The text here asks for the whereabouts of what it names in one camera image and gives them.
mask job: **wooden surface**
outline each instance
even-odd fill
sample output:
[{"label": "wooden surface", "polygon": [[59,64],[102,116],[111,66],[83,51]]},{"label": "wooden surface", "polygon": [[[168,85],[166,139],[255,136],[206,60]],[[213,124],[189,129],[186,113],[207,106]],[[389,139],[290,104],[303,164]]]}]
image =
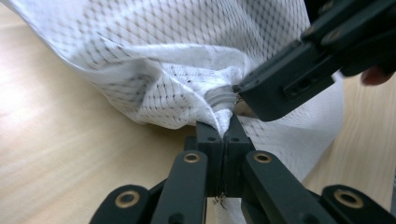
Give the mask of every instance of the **wooden surface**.
[{"label": "wooden surface", "polygon": [[[0,223],[87,223],[111,190],[167,177],[193,127],[133,123],[3,5],[0,21]],[[304,183],[346,184],[389,208],[396,78],[345,90],[344,129]]]}]

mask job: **screw hole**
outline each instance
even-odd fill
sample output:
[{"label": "screw hole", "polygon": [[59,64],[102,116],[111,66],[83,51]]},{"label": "screw hole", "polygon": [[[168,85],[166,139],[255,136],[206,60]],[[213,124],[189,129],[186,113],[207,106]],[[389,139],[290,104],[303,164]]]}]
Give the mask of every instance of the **screw hole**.
[{"label": "screw hole", "polygon": [[198,162],[199,160],[200,160],[200,157],[195,153],[189,153],[184,156],[184,161],[189,162],[189,163]]},{"label": "screw hole", "polygon": [[184,217],[180,213],[175,213],[168,218],[168,224],[183,224]]},{"label": "screw hole", "polygon": [[270,162],[272,158],[269,155],[261,152],[254,155],[254,160],[262,163],[267,163]]},{"label": "screw hole", "polygon": [[128,208],[139,202],[140,195],[137,191],[127,190],[117,196],[115,204],[119,208]]},{"label": "screw hole", "polygon": [[317,217],[315,217],[314,215],[309,214],[309,213],[302,214],[301,221],[306,224],[319,224],[320,223]]},{"label": "screw hole", "polygon": [[349,190],[336,190],[334,193],[334,198],[339,203],[351,208],[362,208],[364,205],[361,197]]}]

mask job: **grid pattern fabric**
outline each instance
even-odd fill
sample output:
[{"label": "grid pattern fabric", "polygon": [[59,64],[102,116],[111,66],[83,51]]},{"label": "grid pattern fabric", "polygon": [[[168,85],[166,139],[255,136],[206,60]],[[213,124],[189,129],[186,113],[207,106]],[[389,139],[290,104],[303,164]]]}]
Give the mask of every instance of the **grid pattern fabric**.
[{"label": "grid pattern fabric", "polygon": [[[303,0],[0,1],[128,118],[170,129],[201,121],[220,134],[233,113],[232,85],[309,26]],[[240,117],[256,148],[299,179],[340,130],[337,79],[282,119]],[[240,216],[231,207],[222,220]]]}]

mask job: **hand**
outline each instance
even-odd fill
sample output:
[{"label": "hand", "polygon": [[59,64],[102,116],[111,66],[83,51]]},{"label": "hand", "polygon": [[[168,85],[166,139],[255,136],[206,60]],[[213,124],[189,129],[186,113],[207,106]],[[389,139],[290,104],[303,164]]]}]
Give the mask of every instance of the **hand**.
[{"label": "hand", "polygon": [[371,67],[361,74],[361,82],[367,86],[375,86],[388,81],[393,74],[385,74],[380,67]]}]

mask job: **white mesh fabric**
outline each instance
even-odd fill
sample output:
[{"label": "white mesh fabric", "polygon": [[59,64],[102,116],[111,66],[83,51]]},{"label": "white mesh fabric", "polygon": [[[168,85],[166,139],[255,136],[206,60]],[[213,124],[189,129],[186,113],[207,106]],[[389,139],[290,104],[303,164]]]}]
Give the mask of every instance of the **white mesh fabric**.
[{"label": "white mesh fabric", "polygon": [[[171,129],[202,121],[220,134],[231,86],[308,26],[303,0],[0,1],[130,119]],[[342,102],[338,81],[283,119],[240,119],[257,149],[302,179],[337,135]]]}]

